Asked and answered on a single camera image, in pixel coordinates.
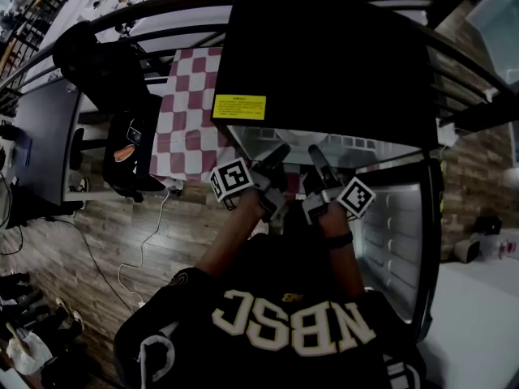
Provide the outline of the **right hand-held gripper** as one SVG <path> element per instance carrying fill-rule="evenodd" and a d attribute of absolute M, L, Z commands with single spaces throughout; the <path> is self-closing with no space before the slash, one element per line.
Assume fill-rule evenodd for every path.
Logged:
<path fill-rule="evenodd" d="M 308 224 L 316 224 L 333 202 L 339 203 L 354 219 L 360 219 L 374 201 L 375 192 L 357 177 L 343 185 L 316 144 L 308 147 L 308 153 L 315 167 L 303 179 L 306 198 L 302 209 Z"/>

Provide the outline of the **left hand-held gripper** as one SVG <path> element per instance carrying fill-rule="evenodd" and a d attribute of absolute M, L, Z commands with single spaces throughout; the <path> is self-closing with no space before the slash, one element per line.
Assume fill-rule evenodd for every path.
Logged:
<path fill-rule="evenodd" d="M 251 169 L 247 168 L 243 158 L 215 167 L 209 181 L 217 202 L 224 202 L 229 210 L 233 210 L 235 206 L 232 198 L 246 189 L 254 188 L 259 194 L 260 206 L 264 209 L 263 222 L 275 219 L 285 205 L 283 161 L 290 151 L 289 144 L 280 144 Z"/>

